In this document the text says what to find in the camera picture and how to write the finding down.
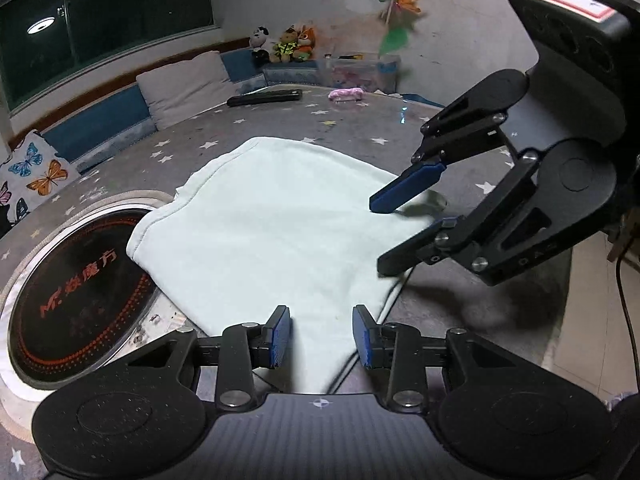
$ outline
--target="butterfly pillow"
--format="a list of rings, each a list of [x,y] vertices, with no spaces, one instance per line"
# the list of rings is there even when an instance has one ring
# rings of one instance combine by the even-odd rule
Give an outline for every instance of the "butterfly pillow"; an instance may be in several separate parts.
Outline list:
[[[33,130],[0,166],[0,205],[8,204],[8,221],[18,223],[78,176],[76,168],[56,156],[56,149]]]

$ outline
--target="black cable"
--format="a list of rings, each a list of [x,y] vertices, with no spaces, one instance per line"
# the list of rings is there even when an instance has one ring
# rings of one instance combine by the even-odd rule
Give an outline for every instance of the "black cable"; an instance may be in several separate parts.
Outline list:
[[[620,280],[620,264],[624,259],[626,252],[631,247],[634,241],[631,240],[622,251],[618,259],[616,260],[616,283],[618,284],[618,294],[620,295],[620,303],[622,304],[622,312],[625,314],[626,328],[629,330],[629,339],[631,339],[631,351],[634,354],[634,367],[636,369],[636,387],[640,394],[640,362],[638,361],[638,346],[636,346],[636,337],[634,336],[634,328],[631,325],[631,318],[629,317],[629,310],[626,307],[625,293],[622,290],[622,280]]]

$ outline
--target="stuffed toy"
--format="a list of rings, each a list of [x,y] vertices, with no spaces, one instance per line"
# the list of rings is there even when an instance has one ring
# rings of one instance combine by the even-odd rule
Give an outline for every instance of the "stuffed toy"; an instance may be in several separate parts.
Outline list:
[[[298,33],[293,27],[289,27],[280,37],[280,43],[273,47],[273,53],[269,56],[272,63],[288,63],[291,54],[298,48]]]
[[[313,55],[316,46],[316,33],[313,27],[303,28],[298,37],[298,48],[292,54],[295,61],[307,61]]]
[[[249,47],[253,49],[251,58],[256,68],[269,62],[269,54],[273,52],[275,44],[276,42],[271,39],[266,27],[258,27],[254,30],[254,33],[249,37]]]

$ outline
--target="remote control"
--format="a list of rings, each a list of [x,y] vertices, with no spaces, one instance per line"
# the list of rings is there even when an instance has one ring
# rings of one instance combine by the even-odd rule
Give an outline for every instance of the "remote control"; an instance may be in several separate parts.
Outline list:
[[[259,105],[262,103],[279,103],[282,101],[300,101],[300,99],[302,99],[302,90],[296,88],[293,90],[273,90],[233,96],[226,101],[226,105],[229,107]]]

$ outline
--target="blue gripper pad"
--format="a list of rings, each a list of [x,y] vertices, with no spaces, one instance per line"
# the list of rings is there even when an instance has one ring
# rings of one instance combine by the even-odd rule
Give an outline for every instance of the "blue gripper pad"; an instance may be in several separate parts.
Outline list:
[[[436,184],[446,169],[442,162],[414,164],[369,198],[369,210],[373,213],[392,213],[414,196]]]

